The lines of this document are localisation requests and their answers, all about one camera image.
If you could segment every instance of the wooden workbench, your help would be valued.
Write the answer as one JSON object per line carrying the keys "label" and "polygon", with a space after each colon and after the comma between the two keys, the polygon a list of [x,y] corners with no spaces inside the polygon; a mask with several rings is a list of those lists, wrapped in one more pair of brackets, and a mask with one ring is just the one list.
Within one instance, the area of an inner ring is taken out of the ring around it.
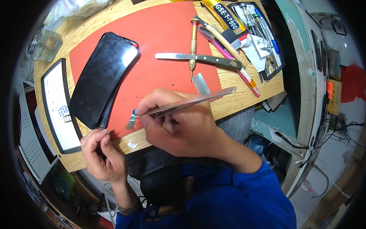
{"label": "wooden workbench", "polygon": [[[259,0],[250,0],[254,1],[258,4],[261,11],[264,12],[265,17],[267,17],[262,4]],[[95,15],[91,16],[87,20],[77,20],[77,19],[67,19],[63,22],[60,27],[56,30],[57,33],[61,35],[63,44],[58,51],[54,61],[52,62],[40,62],[36,61],[34,63],[34,87],[36,91],[36,98],[38,109],[40,112],[40,116],[42,119],[42,123],[46,130],[47,136],[58,154],[60,161],[67,169],[68,172],[76,171],[82,168],[85,168],[85,161],[82,155],[82,152],[76,152],[72,154],[60,154],[59,149],[56,146],[54,138],[51,134],[47,118],[45,115],[42,93],[41,93],[41,77],[43,74],[52,66],[54,62],[59,60],[60,58],[66,58],[66,72],[68,79],[68,88],[70,95],[74,92],[75,84],[72,77],[71,67],[70,67],[70,52],[71,50],[83,41],[90,34],[105,26],[106,24],[121,18],[123,16],[134,13],[138,10],[142,10],[144,8],[152,7],[160,4],[168,4],[171,3],[169,0],[146,0],[144,2],[138,3],[136,5],[132,5],[130,0],[115,0],[115,2],[109,7],[101,10]],[[221,31],[221,28],[218,21],[215,17],[208,11],[206,8],[202,8],[200,6],[196,7],[197,14],[204,21],[209,23],[210,25],[216,24]],[[210,44],[213,56],[223,57],[222,54],[212,45]],[[220,78],[220,83],[222,88],[227,88],[230,86],[237,86],[237,91],[234,94],[224,96],[221,99],[215,100],[211,102],[211,109],[215,120],[231,115],[235,112],[238,112],[244,108],[252,106],[260,101],[263,101],[269,97],[272,97],[284,90],[283,88],[283,78],[282,73],[278,73],[274,76],[270,81],[264,82],[262,84],[259,83],[259,76],[256,69],[252,64],[248,63],[246,71],[251,75],[253,80],[257,83],[258,90],[261,94],[259,98],[256,98],[252,91],[248,88],[248,86],[244,83],[241,77],[232,71],[224,70],[217,68],[217,72]],[[78,125],[80,127],[81,133],[86,135],[90,129],[87,128],[83,123],[78,121]],[[132,149],[127,146],[129,140],[133,138],[133,143],[137,144],[136,148]],[[150,146],[146,141],[145,130],[140,129],[131,134],[128,134],[118,140],[113,141],[113,145],[116,147],[118,151],[124,154],[132,153],[134,151],[146,148]]]}

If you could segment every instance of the glass jar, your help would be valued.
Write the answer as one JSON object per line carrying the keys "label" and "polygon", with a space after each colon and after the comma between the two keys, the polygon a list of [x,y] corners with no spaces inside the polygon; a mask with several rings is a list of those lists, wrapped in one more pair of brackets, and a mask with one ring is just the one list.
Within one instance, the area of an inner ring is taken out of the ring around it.
{"label": "glass jar", "polygon": [[28,46],[31,60],[53,61],[62,45],[61,36],[50,30],[40,29]]}

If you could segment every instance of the person's left hand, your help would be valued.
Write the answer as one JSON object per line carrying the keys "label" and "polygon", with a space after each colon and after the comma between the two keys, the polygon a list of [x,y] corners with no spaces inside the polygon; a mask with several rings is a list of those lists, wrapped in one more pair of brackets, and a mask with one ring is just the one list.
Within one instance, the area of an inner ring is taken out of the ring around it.
{"label": "person's left hand", "polygon": [[[84,155],[88,172],[98,180],[109,182],[127,182],[127,166],[124,156],[112,145],[107,129],[94,129],[81,140],[81,150]],[[96,152],[98,142],[106,156],[103,160]]]}

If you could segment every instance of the red silicone mat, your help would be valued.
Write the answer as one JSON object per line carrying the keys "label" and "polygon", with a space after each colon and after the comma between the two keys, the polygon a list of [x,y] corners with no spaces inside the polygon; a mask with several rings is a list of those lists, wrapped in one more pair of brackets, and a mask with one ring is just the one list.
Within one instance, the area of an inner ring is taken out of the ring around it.
{"label": "red silicone mat", "polygon": [[[140,58],[122,82],[117,93],[108,130],[113,139],[123,137],[143,128],[140,123],[131,130],[125,129],[132,110],[140,99],[157,87],[198,94],[190,81],[188,61],[157,60],[159,52],[190,53],[192,24],[197,12],[191,1],[167,3],[137,11],[119,18],[92,33],[70,53],[70,65],[75,84],[96,47],[106,32],[136,41]],[[212,55],[208,41],[197,33],[197,54]],[[211,92],[221,89],[215,66],[197,63],[193,75],[202,73]]]}

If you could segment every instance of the person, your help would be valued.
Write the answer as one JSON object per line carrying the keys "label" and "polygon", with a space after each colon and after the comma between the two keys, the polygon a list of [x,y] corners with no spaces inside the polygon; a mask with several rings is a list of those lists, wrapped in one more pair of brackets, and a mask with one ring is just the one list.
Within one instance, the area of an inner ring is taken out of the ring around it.
{"label": "person", "polygon": [[[157,88],[141,99],[135,112],[141,115],[146,140],[153,146],[177,158],[215,158],[230,164],[230,167],[193,163],[178,166],[185,184],[180,186],[185,190],[181,206],[176,202],[161,206],[148,204],[143,209],[127,182],[125,157],[112,146],[107,130],[94,129],[81,139],[90,174],[111,183],[119,205],[116,228],[296,228],[294,208],[283,194],[275,173],[254,151],[216,126],[209,102],[163,119],[143,115],[156,106],[192,96],[195,95]],[[105,160],[97,154],[99,142]],[[165,171],[158,177],[170,174]],[[165,197],[169,197],[168,192],[161,198]]]}

